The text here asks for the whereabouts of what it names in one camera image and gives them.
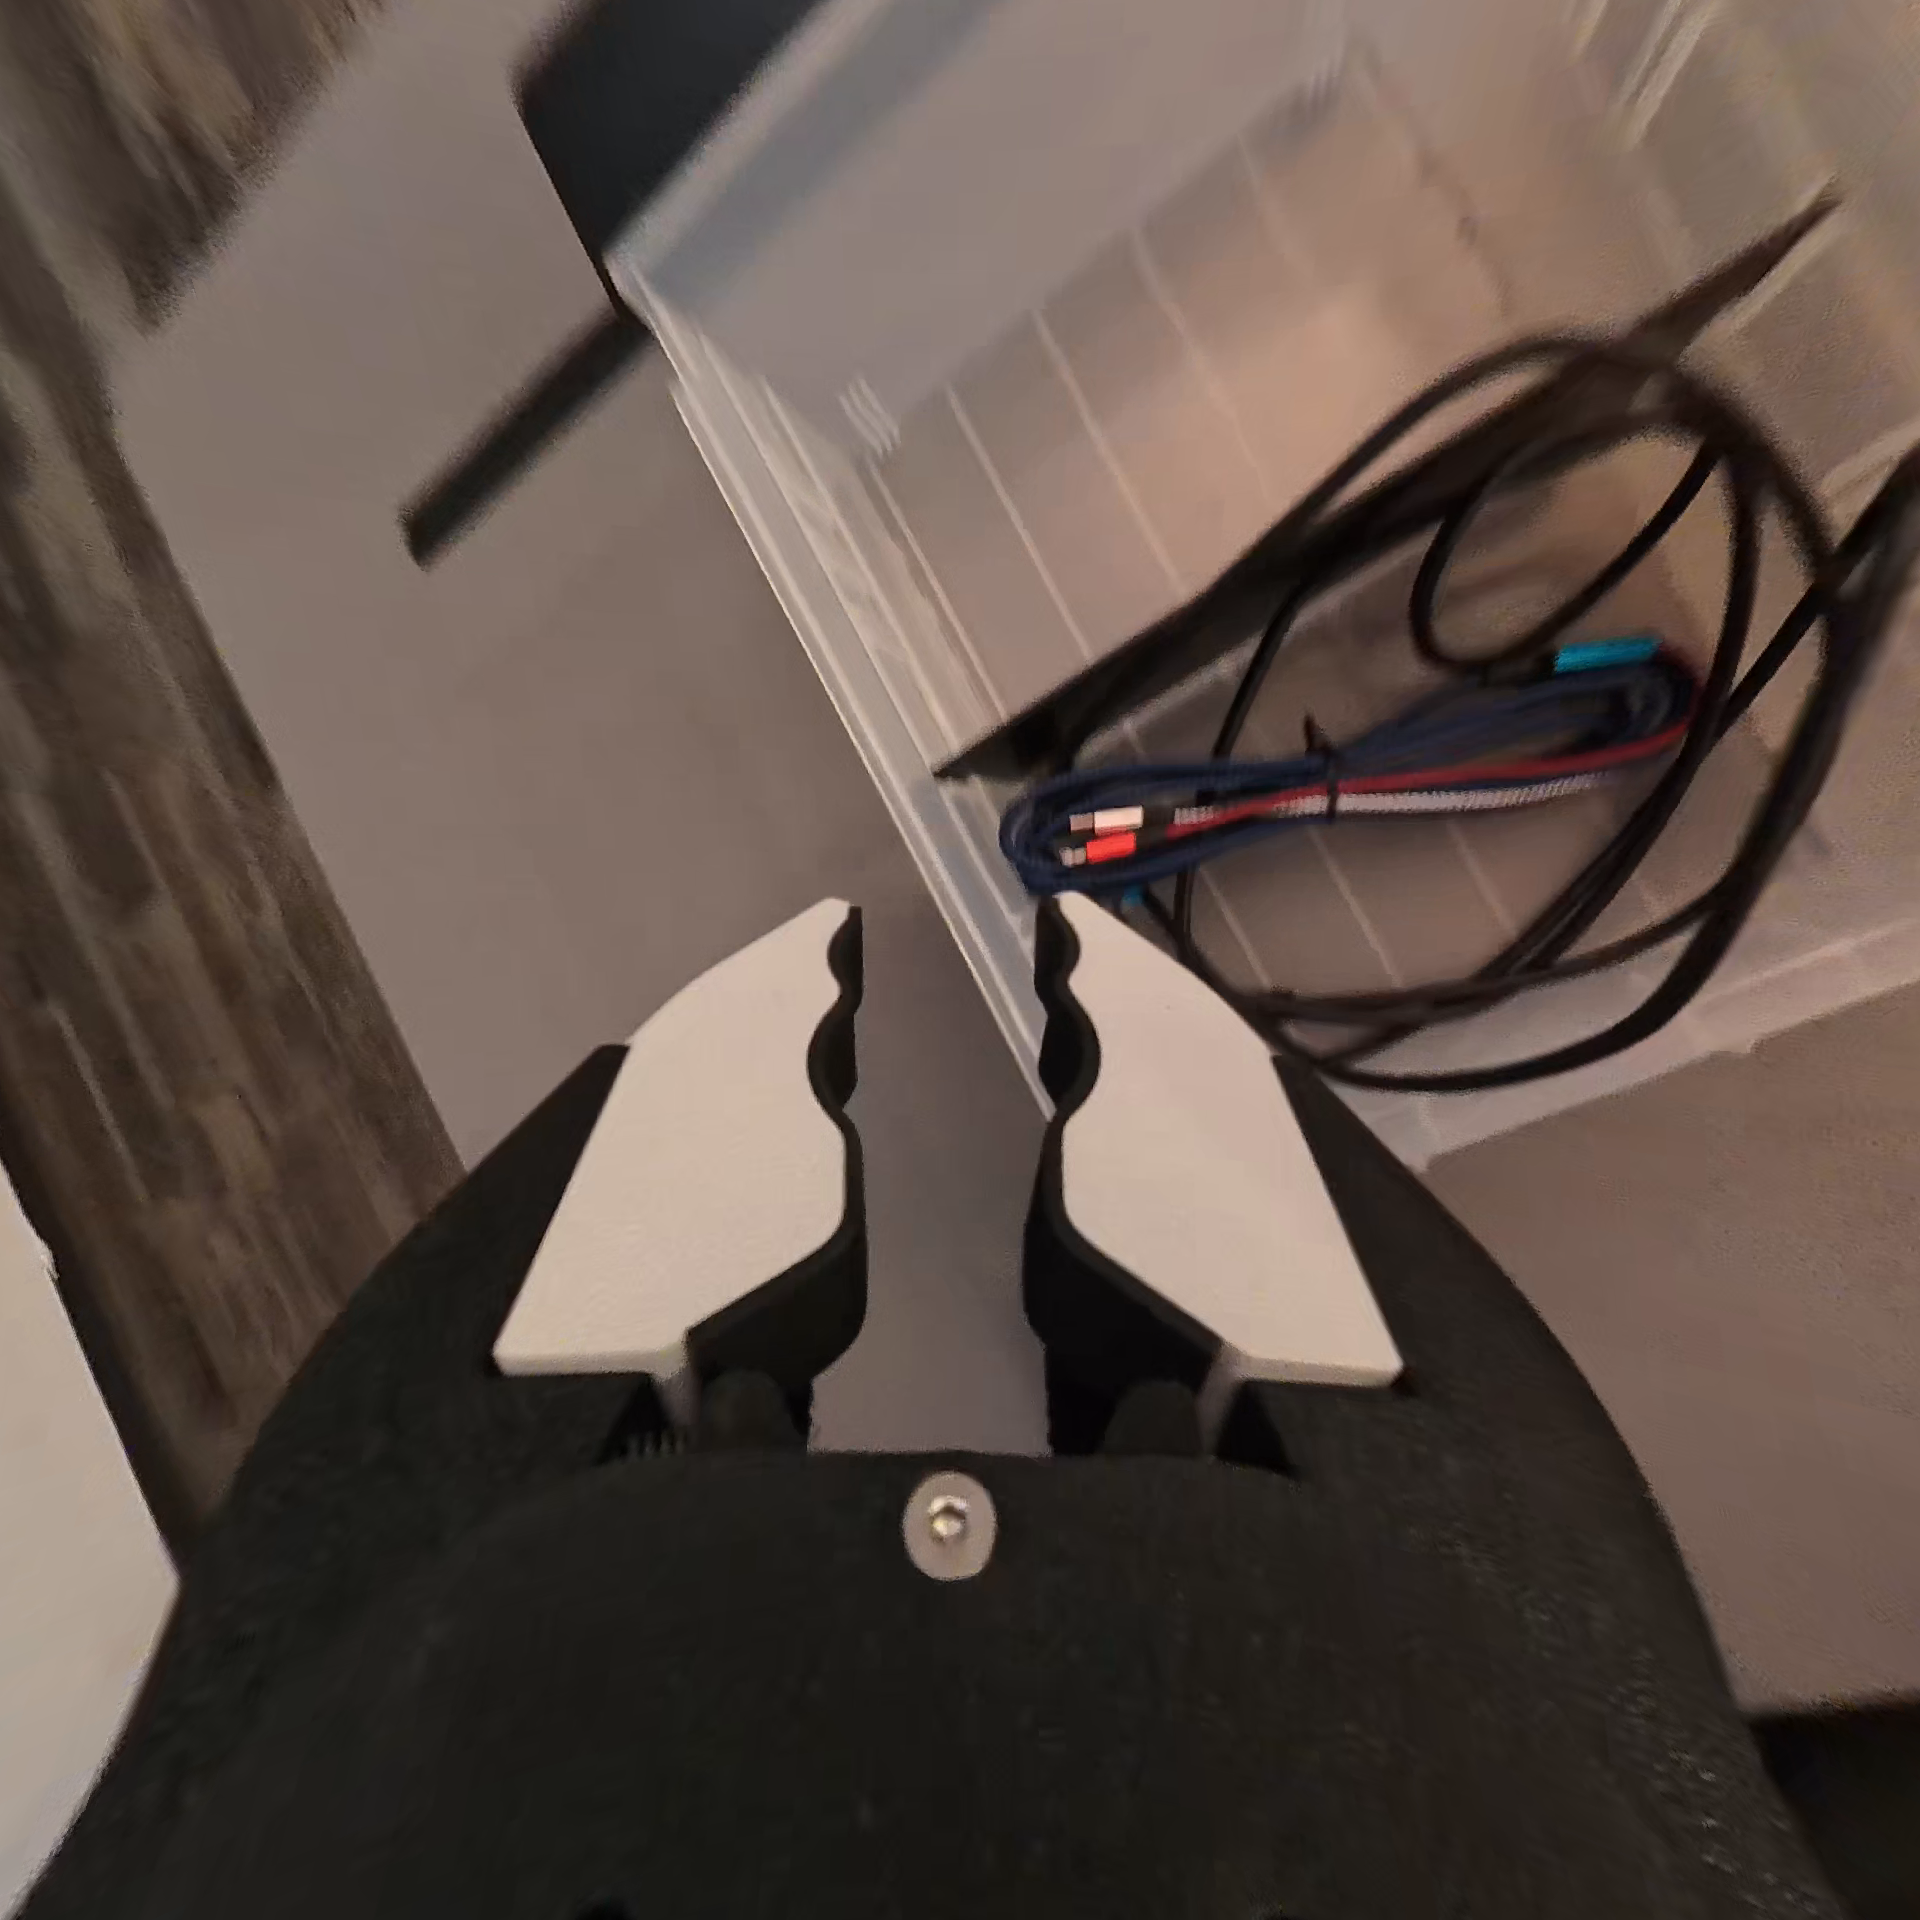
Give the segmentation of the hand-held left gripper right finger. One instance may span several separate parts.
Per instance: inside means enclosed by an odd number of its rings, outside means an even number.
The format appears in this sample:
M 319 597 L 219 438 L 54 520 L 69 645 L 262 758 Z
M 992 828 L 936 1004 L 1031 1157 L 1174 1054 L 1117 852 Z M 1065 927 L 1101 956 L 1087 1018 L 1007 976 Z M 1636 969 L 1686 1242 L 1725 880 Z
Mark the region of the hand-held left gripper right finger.
M 1099 1450 L 1137 1396 L 1174 1400 L 1207 1449 L 1255 1386 L 1400 1386 L 1400 1344 L 1253 1029 L 1084 895 L 1039 904 L 1033 961 L 1048 1118 L 1023 1318 L 1046 1449 Z

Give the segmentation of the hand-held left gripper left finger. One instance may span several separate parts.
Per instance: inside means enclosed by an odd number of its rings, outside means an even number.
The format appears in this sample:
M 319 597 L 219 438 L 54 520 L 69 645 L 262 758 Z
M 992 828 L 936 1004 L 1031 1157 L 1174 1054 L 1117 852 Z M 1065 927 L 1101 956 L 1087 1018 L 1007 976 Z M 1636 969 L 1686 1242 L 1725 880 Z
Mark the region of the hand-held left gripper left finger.
M 861 913 L 829 895 L 627 1038 L 495 1332 L 505 1377 L 630 1376 L 684 1433 L 740 1400 L 809 1445 L 869 1304 L 861 989 Z

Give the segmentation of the clear plastic bin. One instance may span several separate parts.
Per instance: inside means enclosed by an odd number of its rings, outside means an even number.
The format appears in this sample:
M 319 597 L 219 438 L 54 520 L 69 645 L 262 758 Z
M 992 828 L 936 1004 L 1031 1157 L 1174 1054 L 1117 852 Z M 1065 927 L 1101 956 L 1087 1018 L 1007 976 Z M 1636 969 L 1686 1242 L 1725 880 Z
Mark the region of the clear plastic bin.
M 1832 193 L 1686 356 L 1841 526 L 1915 447 L 1915 5 L 823 5 L 608 245 L 1041 1105 L 1019 774 L 936 780 L 1469 359 L 1613 328 Z M 1915 984 L 1915 602 L 1711 983 L 1408 1158 Z M 1632 792 L 1222 860 L 1247 988 L 1460 976 Z

